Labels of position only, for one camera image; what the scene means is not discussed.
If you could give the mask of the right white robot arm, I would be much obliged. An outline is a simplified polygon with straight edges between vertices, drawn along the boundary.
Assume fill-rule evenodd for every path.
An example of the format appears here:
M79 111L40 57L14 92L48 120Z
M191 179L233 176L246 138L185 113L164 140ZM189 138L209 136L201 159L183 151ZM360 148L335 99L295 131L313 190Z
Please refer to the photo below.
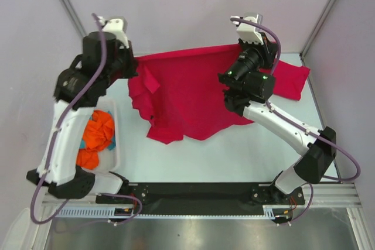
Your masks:
M247 43L240 39L238 58L218 78L227 87L223 91L227 110L262 125L299 155L270 184L271 199L284 204L297 188L320 182L336 156L336 132L329 127L318 129L305 125L270 103L276 85L270 70L277 45L265 36L262 40L263 43Z

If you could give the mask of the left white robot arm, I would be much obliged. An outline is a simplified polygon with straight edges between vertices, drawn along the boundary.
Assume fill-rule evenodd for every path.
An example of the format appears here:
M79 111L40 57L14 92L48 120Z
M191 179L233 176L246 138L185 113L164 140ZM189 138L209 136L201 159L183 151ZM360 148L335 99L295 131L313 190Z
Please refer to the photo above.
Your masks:
M76 163L81 139L100 97L121 78L137 75L131 43L123 31L91 32L82 53L63 70L54 90L54 120L49 147L40 165L27 172L33 184L47 187L58 199L105 194L117 203L129 198L124 178L113 172L88 172Z

